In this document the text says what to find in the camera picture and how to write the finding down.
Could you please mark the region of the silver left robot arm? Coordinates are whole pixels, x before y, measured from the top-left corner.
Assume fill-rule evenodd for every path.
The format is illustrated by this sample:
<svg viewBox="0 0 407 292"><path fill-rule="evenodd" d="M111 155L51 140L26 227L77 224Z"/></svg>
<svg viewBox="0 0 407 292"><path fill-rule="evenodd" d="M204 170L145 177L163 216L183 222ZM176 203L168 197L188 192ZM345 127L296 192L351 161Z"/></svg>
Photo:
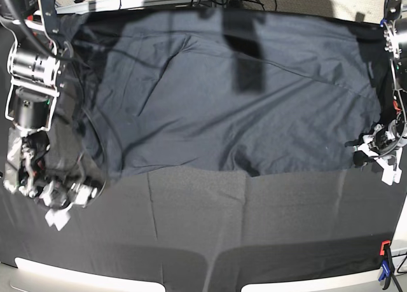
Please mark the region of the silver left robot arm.
<svg viewBox="0 0 407 292"><path fill-rule="evenodd" d="M381 180L401 181L406 154L406 0L384 0L379 24L350 29L366 70L372 117L349 142L353 163L381 169Z"/></svg>

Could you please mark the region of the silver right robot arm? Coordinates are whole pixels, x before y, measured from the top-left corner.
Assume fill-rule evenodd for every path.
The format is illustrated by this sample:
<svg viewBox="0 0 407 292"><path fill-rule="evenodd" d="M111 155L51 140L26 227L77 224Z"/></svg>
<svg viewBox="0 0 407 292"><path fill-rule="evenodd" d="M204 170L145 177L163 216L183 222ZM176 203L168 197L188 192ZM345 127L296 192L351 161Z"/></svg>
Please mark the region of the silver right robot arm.
<svg viewBox="0 0 407 292"><path fill-rule="evenodd" d="M49 169L48 133L74 60L71 43L60 35L56 0L1 0L1 25L14 37L7 58L11 77L5 118L8 135L3 185L46 209L48 226L63 229L73 207L89 206L105 185L86 173L79 156L70 169Z"/></svg>

